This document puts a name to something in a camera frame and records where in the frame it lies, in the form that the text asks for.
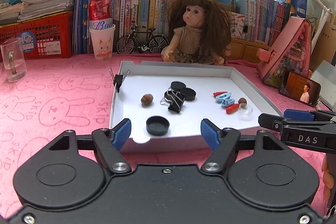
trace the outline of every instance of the red basket on shelf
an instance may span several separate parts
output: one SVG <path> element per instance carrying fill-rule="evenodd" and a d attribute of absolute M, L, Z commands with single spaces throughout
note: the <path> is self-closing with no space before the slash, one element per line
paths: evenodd
<path fill-rule="evenodd" d="M 21 37 L 26 59 L 70 58 L 73 18 L 66 12 L 0 27 L 0 44 Z"/>

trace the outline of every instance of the white paper cup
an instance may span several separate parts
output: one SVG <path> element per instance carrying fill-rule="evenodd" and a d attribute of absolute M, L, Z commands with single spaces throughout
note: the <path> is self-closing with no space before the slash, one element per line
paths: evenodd
<path fill-rule="evenodd" d="M 113 36 L 116 26 L 95 30 L 90 28 L 93 52 L 96 60 L 109 60 L 112 57 Z"/>

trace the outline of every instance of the black round puck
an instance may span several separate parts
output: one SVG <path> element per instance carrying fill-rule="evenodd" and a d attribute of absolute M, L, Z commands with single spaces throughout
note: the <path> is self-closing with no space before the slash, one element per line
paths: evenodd
<path fill-rule="evenodd" d="M 180 91 L 182 88 L 185 88 L 185 87 L 186 85 L 184 83 L 178 82 L 178 81 L 171 82 L 170 84 L 170 88 L 175 91 Z"/>
<path fill-rule="evenodd" d="M 165 92 L 165 98 L 169 101 L 172 101 L 173 92 L 171 90 Z"/>
<path fill-rule="evenodd" d="M 182 88 L 180 92 L 186 101 L 193 101 L 196 98 L 196 91 L 190 88 Z"/>
<path fill-rule="evenodd" d="M 154 136 L 163 136 L 168 133 L 169 122 L 165 117 L 152 116 L 146 121 L 147 132 Z"/>

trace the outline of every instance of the person on screen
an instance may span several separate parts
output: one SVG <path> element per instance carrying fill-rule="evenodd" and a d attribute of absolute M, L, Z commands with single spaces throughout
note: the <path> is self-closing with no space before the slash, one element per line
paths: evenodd
<path fill-rule="evenodd" d="M 305 103 L 309 102 L 309 93 L 308 93 L 309 89 L 310 89 L 310 84 L 309 83 L 305 83 L 305 85 L 303 87 L 304 93 L 302 93 L 300 101 L 305 102 Z"/>

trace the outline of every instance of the clear glass mug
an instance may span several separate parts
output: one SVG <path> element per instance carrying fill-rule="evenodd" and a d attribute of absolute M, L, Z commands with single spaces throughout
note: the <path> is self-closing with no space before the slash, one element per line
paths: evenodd
<path fill-rule="evenodd" d="M 0 45 L 5 73 L 9 82 L 15 82 L 27 74 L 25 57 L 20 37 L 7 40 Z"/>

